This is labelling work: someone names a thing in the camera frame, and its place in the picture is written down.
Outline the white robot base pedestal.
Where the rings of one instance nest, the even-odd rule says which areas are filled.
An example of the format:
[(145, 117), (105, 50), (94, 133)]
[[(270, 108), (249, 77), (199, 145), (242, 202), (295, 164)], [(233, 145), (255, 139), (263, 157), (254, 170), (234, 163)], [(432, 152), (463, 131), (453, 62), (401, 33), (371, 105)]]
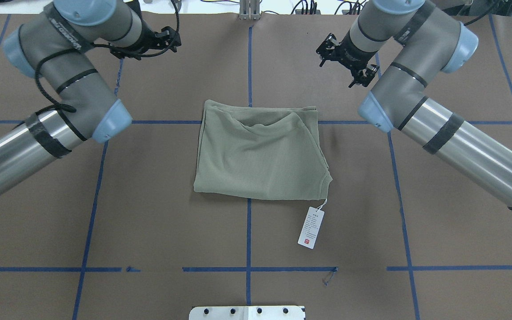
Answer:
[(304, 306), (199, 306), (189, 312), (189, 320), (305, 320)]

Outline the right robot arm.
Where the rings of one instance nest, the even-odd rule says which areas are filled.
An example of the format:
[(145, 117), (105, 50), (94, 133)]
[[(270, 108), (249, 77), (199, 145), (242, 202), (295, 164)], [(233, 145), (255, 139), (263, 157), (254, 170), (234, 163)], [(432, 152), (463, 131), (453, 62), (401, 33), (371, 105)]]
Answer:
[(441, 74), (463, 67), (478, 36), (430, 0), (369, 0), (343, 38), (317, 47), (367, 87), (379, 71), (371, 60), (390, 40), (401, 50), (374, 83), (359, 115), (384, 133), (397, 129), (504, 203), (512, 212), (512, 150), (432, 98)]

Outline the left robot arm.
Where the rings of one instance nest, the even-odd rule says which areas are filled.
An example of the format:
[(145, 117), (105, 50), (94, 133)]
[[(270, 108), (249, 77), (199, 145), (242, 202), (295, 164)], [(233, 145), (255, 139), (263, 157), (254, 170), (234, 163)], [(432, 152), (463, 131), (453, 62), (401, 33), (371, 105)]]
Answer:
[(4, 41), (10, 63), (33, 79), (49, 105), (0, 138), (0, 195), (86, 140), (104, 143), (132, 116), (87, 52), (106, 48), (141, 60), (177, 51), (179, 26), (154, 31), (137, 0), (53, 0)]

